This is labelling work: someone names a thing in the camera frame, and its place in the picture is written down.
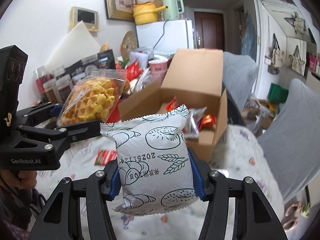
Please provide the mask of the left hand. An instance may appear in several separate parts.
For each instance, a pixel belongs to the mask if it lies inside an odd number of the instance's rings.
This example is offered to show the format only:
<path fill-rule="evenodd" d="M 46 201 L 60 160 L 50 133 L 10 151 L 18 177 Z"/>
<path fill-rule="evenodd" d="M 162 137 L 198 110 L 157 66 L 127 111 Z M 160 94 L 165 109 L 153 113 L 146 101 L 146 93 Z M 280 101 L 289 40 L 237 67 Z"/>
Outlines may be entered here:
<path fill-rule="evenodd" d="M 17 185 L 19 189 L 34 189 L 37 184 L 36 171 L 20 171 L 18 174 Z"/>

